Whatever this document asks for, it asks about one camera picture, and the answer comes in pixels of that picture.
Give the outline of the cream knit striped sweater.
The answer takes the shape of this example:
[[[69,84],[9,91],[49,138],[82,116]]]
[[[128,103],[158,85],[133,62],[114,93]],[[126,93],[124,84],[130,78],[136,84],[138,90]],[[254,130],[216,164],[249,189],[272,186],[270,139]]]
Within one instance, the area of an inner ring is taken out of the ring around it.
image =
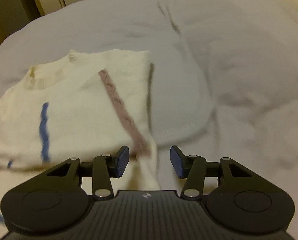
[[[157,146],[150,132],[148,51],[70,51],[29,68],[0,99],[0,167],[91,161],[125,145],[130,159],[115,190],[157,190]]]

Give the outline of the grey bed sheet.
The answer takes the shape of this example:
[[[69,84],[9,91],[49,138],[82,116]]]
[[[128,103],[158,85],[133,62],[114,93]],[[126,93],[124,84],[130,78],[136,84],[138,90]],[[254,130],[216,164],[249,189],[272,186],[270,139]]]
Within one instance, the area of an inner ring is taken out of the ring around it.
[[[157,190],[92,195],[92,161],[0,167],[0,239],[298,239],[298,4],[84,0],[0,45],[0,99],[70,51],[148,51]],[[170,149],[206,159],[202,198]]]

